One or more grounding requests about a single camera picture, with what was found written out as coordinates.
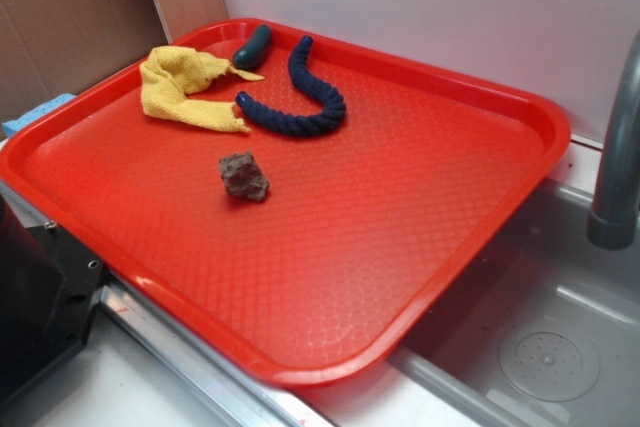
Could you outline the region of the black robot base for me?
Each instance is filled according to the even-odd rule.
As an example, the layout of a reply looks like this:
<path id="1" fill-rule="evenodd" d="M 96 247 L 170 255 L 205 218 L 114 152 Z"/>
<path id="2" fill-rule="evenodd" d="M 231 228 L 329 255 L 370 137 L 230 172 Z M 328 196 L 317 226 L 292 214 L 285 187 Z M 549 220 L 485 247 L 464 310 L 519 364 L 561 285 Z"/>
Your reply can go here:
<path id="1" fill-rule="evenodd" d="M 86 346 L 102 259 L 61 226 L 24 226 L 1 201 L 1 407 Z"/>

